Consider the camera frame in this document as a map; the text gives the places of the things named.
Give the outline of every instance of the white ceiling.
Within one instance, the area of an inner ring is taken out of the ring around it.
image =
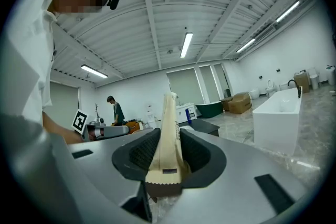
[[[103,7],[81,21],[59,15],[52,68],[99,86],[104,79],[93,74],[86,78],[82,64],[101,70],[109,76],[105,81],[113,82],[199,61],[236,59],[242,55],[236,50],[294,1],[120,0],[116,10]],[[194,36],[180,59],[186,32]]]

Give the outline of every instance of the table surface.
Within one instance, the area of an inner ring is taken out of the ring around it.
[[[188,125],[191,126],[197,132],[207,133],[207,134],[219,129],[219,126],[208,123],[206,121],[202,121],[201,119],[191,120],[191,124],[188,124],[188,121],[180,123],[179,127],[188,126]]]

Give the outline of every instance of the bathtub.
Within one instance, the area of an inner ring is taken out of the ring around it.
[[[255,144],[293,155],[300,132],[301,101],[298,89],[292,88],[276,92],[253,110]]]

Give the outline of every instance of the gray floor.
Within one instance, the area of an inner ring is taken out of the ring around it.
[[[267,97],[252,100],[252,108],[243,114],[225,112],[203,120],[218,125],[220,137],[263,151],[291,171],[304,185],[313,189],[323,181],[335,150],[336,96],[330,93],[335,88],[323,84],[318,90],[310,90],[302,95],[301,133],[293,156],[258,148],[254,144],[252,111],[264,103]],[[157,204],[150,199],[153,223],[159,221],[177,199],[178,197],[159,198]]]

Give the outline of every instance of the man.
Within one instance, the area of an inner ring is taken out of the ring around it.
[[[49,85],[55,46],[51,24],[56,13],[95,12],[108,0],[17,0],[2,36],[0,112],[38,122],[66,143],[81,136],[57,125],[43,108],[51,105]]]
[[[115,101],[113,96],[107,97],[107,102],[110,104],[114,104],[114,123],[113,126],[120,126],[125,119],[124,114],[122,113],[120,104]]]

